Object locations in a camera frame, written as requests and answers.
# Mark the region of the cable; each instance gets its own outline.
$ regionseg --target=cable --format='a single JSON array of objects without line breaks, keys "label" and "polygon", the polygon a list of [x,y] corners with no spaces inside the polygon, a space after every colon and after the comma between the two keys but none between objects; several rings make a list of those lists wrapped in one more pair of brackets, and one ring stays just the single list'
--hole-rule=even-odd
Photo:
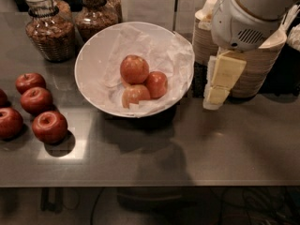
[{"label": "cable", "polygon": [[94,201],[94,204],[93,204],[93,208],[92,208],[92,211],[91,211],[91,216],[90,216],[90,225],[93,225],[94,224],[94,213],[95,213],[95,209],[96,209],[96,206],[98,204],[98,200],[99,198],[101,197],[102,193],[104,191],[104,187],[101,188],[101,190],[99,191],[99,194],[97,195],[95,201]]},{"label": "cable", "polygon": [[294,219],[296,221],[298,221],[298,224],[300,222],[300,215],[299,215],[299,211],[298,211],[298,208],[297,206],[295,205],[295,203],[293,202],[293,198],[291,196],[291,193],[289,192],[289,190],[285,187],[285,200],[286,200],[286,203],[292,213],[292,216],[294,217]]},{"label": "cable", "polygon": [[[226,219],[226,218],[248,218],[248,216],[243,215],[243,214],[228,214],[228,215],[223,216],[223,219]],[[264,222],[264,224],[266,224],[265,222],[267,221],[269,224],[278,225],[278,223],[275,222],[274,220],[267,220],[267,219],[262,218],[262,217],[249,216],[249,218],[251,220]],[[217,224],[218,224],[218,220],[212,222],[210,225],[217,225]]]},{"label": "cable", "polygon": [[[241,192],[241,196],[243,199],[243,204],[228,202],[225,199],[225,196],[228,195],[228,192],[235,188]],[[281,214],[282,208],[285,206],[285,190],[284,187],[279,188],[279,195],[274,196],[271,194],[270,190],[267,187],[225,187],[222,191],[221,195],[216,194],[216,192],[212,189],[211,192],[217,197],[220,202],[220,212],[218,216],[217,225],[222,225],[222,219],[224,218],[223,209],[224,204],[229,205],[233,208],[244,210],[247,214],[249,225],[252,224],[251,219],[253,216],[249,212],[254,212],[257,215],[260,214],[263,216],[262,219],[272,219],[272,221],[277,224],[291,224],[291,225],[299,225],[293,219],[284,216]]]}]

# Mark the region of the apple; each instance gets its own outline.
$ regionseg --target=apple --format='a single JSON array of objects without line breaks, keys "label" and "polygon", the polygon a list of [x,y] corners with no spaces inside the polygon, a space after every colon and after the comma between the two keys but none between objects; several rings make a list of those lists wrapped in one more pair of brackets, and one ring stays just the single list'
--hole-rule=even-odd
[{"label": "apple", "polygon": [[149,65],[138,55],[128,55],[120,66],[120,74],[126,83],[143,83],[149,75]]},{"label": "apple", "polygon": [[161,98],[167,93],[168,78],[161,71],[152,71],[149,73],[144,85],[148,88],[151,98]]},{"label": "apple", "polygon": [[59,143],[68,134],[68,121],[58,111],[46,111],[34,119],[31,128],[40,141],[48,144]]},{"label": "apple", "polygon": [[124,87],[130,86],[130,83],[125,82],[125,80],[121,77],[121,83],[123,84]]},{"label": "apple", "polygon": [[46,88],[46,81],[39,73],[32,72],[20,75],[17,78],[15,85],[19,93],[23,94],[26,90],[32,87],[39,86]]},{"label": "apple", "polygon": [[23,118],[13,108],[0,109],[0,139],[10,139],[20,133],[23,127]]},{"label": "apple", "polygon": [[139,104],[141,100],[150,100],[149,90],[142,84],[130,85],[122,94],[122,105],[129,108],[130,103]]},{"label": "apple", "polygon": [[0,88],[0,108],[8,104],[8,95]]},{"label": "apple", "polygon": [[53,96],[43,87],[32,87],[20,99],[22,108],[32,115],[38,115],[53,108]]}]

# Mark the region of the stainless steel countertop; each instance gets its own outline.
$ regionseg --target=stainless steel countertop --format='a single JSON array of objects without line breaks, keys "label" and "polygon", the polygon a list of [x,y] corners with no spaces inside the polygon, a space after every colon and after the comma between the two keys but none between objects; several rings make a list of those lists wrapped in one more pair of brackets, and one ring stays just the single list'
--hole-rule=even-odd
[{"label": "stainless steel countertop", "polygon": [[[74,79],[75,58],[45,61],[24,32],[26,13],[0,14],[0,87],[24,118],[22,135],[0,141],[0,187],[273,186],[300,184],[300,100],[258,95],[217,112],[184,97],[166,112],[113,117],[90,105]],[[67,118],[57,146],[38,141],[14,82],[39,72]]]}]

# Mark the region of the white robot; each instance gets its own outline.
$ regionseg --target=white robot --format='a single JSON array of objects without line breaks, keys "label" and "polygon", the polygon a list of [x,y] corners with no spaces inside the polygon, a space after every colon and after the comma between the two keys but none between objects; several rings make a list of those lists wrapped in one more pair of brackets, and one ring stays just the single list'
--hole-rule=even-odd
[{"label": "white robot", "polygon": [[249,51],[278,30],[283,15],[300,0],[217,0],[212,37],[221,48]]},{"label": "white robot", "polygon": [[284,14],[300,0],[217,0],[212,14],[212,38],[225,53],[211,60],[212,77],[204,91],[203,106],[218,109],[247,61],[243,52],[259,48],[281,24]]}]

